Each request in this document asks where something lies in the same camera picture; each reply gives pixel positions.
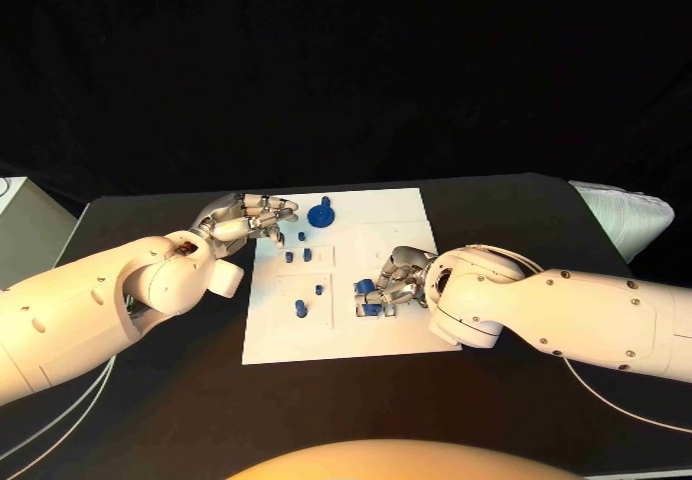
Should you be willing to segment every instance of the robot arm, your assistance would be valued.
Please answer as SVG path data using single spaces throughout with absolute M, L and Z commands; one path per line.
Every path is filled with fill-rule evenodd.
M 399 298 L 388 289 L 417 283 L 430 330 L 453 345 L 492 348 L 505 326 L 544 353 L 692 382 L 691 290 L 567 270 L 541 272 L 531 260 L 486 246 L 427 255 L 417 264 L 423 283 L 413 275 L 391 286 L 386 280 L 383 290 L 357 303 L 387 303 Z M 525 278 L 517 262 L 537 274 Z
M 249 236 L 282 246 L 277 223 L 298 220 L 298 208 L 279 198 L 231 194 L 190 231 L 136 240 L 0 293 L 0 405 L 97 367 L 192 309 L 208 289 L 231 298 L 243 269 L 223 258 Z

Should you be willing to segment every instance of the black background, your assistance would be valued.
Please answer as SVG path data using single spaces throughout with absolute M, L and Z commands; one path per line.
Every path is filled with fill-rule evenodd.
M 546 268 L 628 276 L 582 197 L 563 181 L 523 175 L 361 188 L 384 186 L 422 188 L 440 250 L 485 239 Z M 185 228 L 218 196 L 97 200 L 63 262 Z M 253 244 L 233 261 L 247 272 L 234 300 L 208 294 L 119 355 L 86 422 L 28 478 L 220 479 L 289 451 L 363 438 L 476 445 L 583 475 L 690 468 L 692 436 L 616 412 L 563 361 L 508 330 L 492 350 L 243 366 Z M 688 384 L 596 367 L 579 370 L 622 406 L 692 426 Z M 45 425 L 94 376 L 4 406 L 0 451 Z M 4 473 L 24 466 L 70 424 L 4 463 Z
M 536 171 L 672 203 L 678 220 L 634 269 L 690 284 L 685 6 L 4 8 L 0 168 L 76 213 L 102 195 Z

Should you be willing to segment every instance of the robotic hand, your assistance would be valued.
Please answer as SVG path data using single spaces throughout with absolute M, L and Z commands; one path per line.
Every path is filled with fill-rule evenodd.
M 453 345 L 492 348 L 507 326 L 544 353 L 692 382 L 690 289 L 543 271 L 528 258 L 486 245 L 440 256 L 397 247 L 377 287 L 357 295 L 357 307 L 416 300 L 430 308 L 432 332 Z
M 299 205 L 230 194 L 188 231 L 149 237 L 37 275 L 0 293 L 0 405 L 77 377 L 198 304 L 231 298 L 243 269 L 221 260 L 247 239 L 283 246 Z

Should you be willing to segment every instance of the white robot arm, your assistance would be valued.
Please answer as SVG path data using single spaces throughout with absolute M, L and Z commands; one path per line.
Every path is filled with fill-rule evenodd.
M 525 278 L 518 262 L 536 275 Z M 453 345 L 492 348 L 507 326 L 544 353 L 692 382 L 692 290 L 544 272 L 525 257 L 485 245 L 440 256 L 399 247 L 378 290 L 357 295 L 357 304 L 412 299 L 430 308 L 430 330 Z
M 192 309 L 208 289 L 231 298 L 243 269 L 221 258 L 249 237 L 270 237 L 282 246 L 277 222 L 296 221 L 298 209 L 279 198 L 227 195 L 190 231 L 136 240 L 6 289 L 0 405 L 104 363 L 159 323 Z

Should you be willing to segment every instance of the white device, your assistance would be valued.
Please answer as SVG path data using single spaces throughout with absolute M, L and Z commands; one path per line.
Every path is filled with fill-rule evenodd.
M 243 269 L 221 260 L 250 237 L 283 244 L 288 200 L 231 194 L 190 231 L 149 237 L 37 275 L 0 293 L 0 405 L 77 377 L 207 290 L 231 298 Z M 129 299 L 135 299 L 129 308 Z
M 536 275 L 525 277 L 520 264 Z M 530 259 L 486 245 L 440 256 L 399 247 L 378 290 L 357 295 L 357 304 L 410 300 L 430 308 L 430 330 L 453 345 L 492 348 L 508 327 L 544 353 L 692 382 L 690 289 L 544 272 Z

